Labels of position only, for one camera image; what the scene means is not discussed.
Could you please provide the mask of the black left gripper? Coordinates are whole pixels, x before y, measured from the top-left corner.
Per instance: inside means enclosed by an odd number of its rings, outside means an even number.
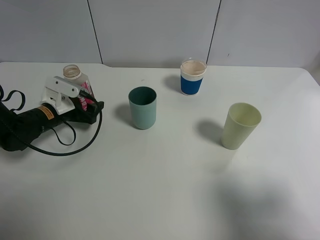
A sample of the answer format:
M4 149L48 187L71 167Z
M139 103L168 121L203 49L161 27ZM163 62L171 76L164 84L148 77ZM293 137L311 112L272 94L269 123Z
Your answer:
M60 125L63 123L63 121L92 125L97 121L97 115L104 108L104 102L99 101L88 103L86 111L84 111L79 98L71 98L71 101L74 104L75 109L68 111L62 115L58 115L58 113L55 113L53 118L54 125Z

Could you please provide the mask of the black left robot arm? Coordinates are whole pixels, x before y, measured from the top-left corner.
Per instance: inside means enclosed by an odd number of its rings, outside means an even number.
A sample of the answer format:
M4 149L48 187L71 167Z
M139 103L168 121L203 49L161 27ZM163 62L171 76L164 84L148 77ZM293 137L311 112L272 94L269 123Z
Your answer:
M54 107L48 103L30 109L28 111L16 114L14 111L7 109L4 104L0 105L0 147L8 152L23 151L30 148L39 153L55 156L66 157L78 154L96 140L102 125L102 110L105 103L103 101L95 102L89 105L88 111L83 111L77 105L75 109L59 115ZM40 149L32 142L41 134L54 130L55 127L65 124L70 126L69 122L94 124L99 117L97 129L92 139L83 147L67 152L55 153Z

